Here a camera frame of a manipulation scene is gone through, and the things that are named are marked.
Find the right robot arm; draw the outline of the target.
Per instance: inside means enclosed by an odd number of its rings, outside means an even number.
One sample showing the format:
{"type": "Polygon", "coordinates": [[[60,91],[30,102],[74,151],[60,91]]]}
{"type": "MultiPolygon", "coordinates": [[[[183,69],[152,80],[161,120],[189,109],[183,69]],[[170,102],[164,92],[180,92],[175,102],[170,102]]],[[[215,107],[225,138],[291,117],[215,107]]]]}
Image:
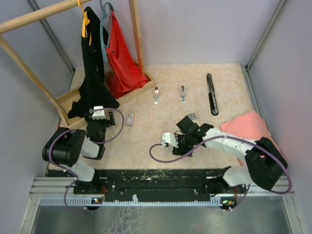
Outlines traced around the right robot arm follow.
{"type": "Polygon", "coordinates": [[[189,117],[184,117],[177,127],[179,134],[162,136],[172,145],[173,155],[191,156],[195,146],[203,146],[221,150],[244,162],[244,165],[227,169],[218,180],[218,188],[224,193],[229,193],[236,185],[250,183],[270,191],[288,167],[279,150],[266,137],[259,140],[239,138],[207,123],[198,126],[189,117]]]}

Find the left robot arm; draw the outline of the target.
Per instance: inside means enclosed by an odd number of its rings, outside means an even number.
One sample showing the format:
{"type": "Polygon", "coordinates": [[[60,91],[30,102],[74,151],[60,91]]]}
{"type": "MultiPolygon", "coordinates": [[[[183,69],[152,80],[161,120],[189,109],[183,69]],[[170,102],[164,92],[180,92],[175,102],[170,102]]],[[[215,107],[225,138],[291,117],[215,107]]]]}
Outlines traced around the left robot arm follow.
{"type": "Polygon", "coordinates": [[[101,189],[96,171],[83,158],[102,159],[106,141],[106,129],[115,125],[112,111],[97,111],[85,116],[86,130],[70,130],[60,127],[42,150],[42,158],[71,173],[91,193],[101,189]]]}

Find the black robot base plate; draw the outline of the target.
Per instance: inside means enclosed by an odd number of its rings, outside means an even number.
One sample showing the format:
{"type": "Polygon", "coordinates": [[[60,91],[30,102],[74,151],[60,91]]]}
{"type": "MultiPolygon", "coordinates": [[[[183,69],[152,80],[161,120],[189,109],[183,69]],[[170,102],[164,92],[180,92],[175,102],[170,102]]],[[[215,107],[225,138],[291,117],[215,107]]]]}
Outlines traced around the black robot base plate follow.
{"type": "Polygon", "coordinates": [[[97,170],[91,182],[74,185],[76,195],[101,195],[106,202],[193,202],[210,201],[226,194],[242,195],[246,187],[231,187],[222,178],[223,169],[97,170]]]}

